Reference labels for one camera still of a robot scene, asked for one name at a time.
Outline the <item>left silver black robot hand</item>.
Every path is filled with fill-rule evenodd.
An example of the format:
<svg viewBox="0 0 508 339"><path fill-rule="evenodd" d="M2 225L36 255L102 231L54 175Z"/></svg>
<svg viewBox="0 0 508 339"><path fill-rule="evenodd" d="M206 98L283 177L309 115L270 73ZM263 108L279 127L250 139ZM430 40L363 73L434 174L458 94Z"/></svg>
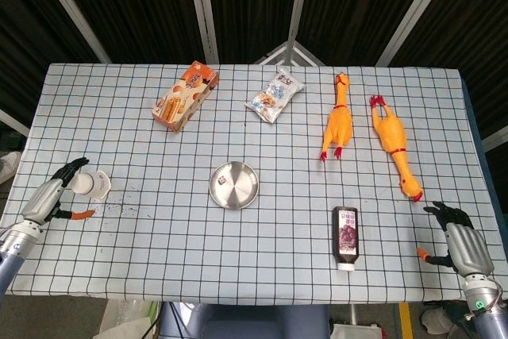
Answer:
<svg viewBox="0 0 508 339"><path fill-rule="evenodd" d="M44 225L53 218L67 220L84 220L94 215L95 210L71 212L60 209L60 198L76 172L88 164L86 157L81 157L65 164L50 180L40 185L24 206L21 214L25 220Z"/></svg>

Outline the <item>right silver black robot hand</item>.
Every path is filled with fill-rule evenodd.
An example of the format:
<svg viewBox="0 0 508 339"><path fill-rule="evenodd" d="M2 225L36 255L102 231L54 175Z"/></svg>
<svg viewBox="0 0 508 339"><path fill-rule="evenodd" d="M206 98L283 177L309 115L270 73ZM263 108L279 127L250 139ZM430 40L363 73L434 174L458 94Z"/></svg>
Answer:
<svg viewBox="0 0 508 339"><path fill-rule="evenodd" d="M468 214L443 202L433 201L423 210L432 214L444 231L448 251L446 256L431 256L418 248L418 256L427 264L452 268L466 278L469 275L489 276L495 266L482 234L474 229Z"/></svg>

